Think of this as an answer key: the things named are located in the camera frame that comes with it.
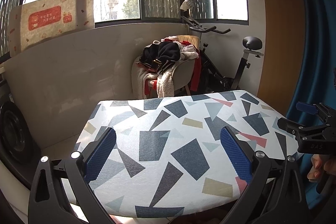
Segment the person's right hand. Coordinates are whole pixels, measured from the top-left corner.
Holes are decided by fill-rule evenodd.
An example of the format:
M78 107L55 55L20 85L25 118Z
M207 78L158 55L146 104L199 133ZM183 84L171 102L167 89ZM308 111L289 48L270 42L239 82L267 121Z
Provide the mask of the person's right hand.
M335 159L328 159L324 156L314 154L311 157L312 168L307 174L307 178L310 182L316 182L322 176L323 172L331 174L335 176L336 174L336 166Z

